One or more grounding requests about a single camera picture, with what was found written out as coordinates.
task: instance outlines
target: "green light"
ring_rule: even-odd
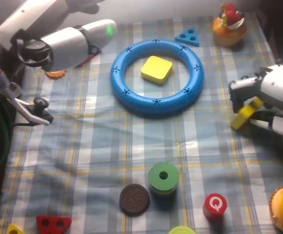
[[[113,28],[113,26],[111,26],[111,25],[108,25],[107,26],[107,29],[106,29],[106,33],[109,35],[109,36],[113,36],[113,34],[114,34],[114,28]]]

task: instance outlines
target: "white wall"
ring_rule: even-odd
[[[195,16],[217,16],[226,0],[105,0],[96,15],[71,14],[61,27],[112,19],[116,23]],[[239,10],[253,10],[260,0],[227,0]]]

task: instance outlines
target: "blue ring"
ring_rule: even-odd
[[[151,55],[173,56],[186,65],[190,77],[184,89],[163,98],[143,97],[130,90],[125,83],[126,68],[137,59]],[[127,47],[115,59],[110,76],[114,94],[125,108],[143,116],[165,117],[194,103],[202,90],[204,70],[197,55],[188,47],[173,40],[155,39]]]

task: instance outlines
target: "strawberry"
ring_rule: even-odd
[[[242,19],[235,11],[226,11],[227,26],[233,25]]]
[[[228,3],[225,2],[224,4],[221,4],[220,8],[221,8],[222,12],[225,12],[225,11],[234,11],[235,12],[236,11],[234,4],[231,3],[231,2],[228,2]]]

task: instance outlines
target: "green cylinder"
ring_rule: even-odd
[[[150,189],[155,195],[174,195],[178,181],[179,172],[170,162],[159,162],[149,171]]]

